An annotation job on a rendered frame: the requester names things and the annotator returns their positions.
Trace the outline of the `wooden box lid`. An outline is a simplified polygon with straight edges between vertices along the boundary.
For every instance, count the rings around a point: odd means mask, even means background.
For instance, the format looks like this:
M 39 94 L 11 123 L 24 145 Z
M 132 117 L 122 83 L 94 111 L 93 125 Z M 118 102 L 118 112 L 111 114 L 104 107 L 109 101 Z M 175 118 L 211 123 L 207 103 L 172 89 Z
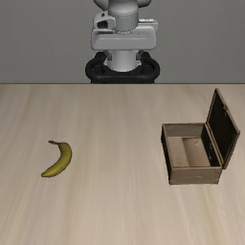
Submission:
M 221 166 L 226 169 L 234 153 L 240 130 L 218 88 L 213 92 L 206 124 L 211 133 Z

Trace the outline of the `yellow banana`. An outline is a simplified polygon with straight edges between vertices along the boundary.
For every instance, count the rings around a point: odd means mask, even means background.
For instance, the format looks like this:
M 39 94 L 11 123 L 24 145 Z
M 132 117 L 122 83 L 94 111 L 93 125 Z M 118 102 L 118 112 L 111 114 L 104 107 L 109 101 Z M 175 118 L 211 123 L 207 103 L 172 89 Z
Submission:
M 58 146 L 60 156 L 53 165 L 41 173 L 41 176 L 46 178 L 55 177 L 60 174 L 67 166 L 69 166 L 73 155 L 72 148 L 67 143 L 50 141 L 50 144 Z

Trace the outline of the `wooden box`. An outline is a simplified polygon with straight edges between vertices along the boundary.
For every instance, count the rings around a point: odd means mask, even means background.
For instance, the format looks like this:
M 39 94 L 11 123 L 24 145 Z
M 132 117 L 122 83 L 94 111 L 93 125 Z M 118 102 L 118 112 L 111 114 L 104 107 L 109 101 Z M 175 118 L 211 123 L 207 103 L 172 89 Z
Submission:
M 205 123 L 164 123 L 161 142 L 170 185 L 219 182 L 222 160 Z

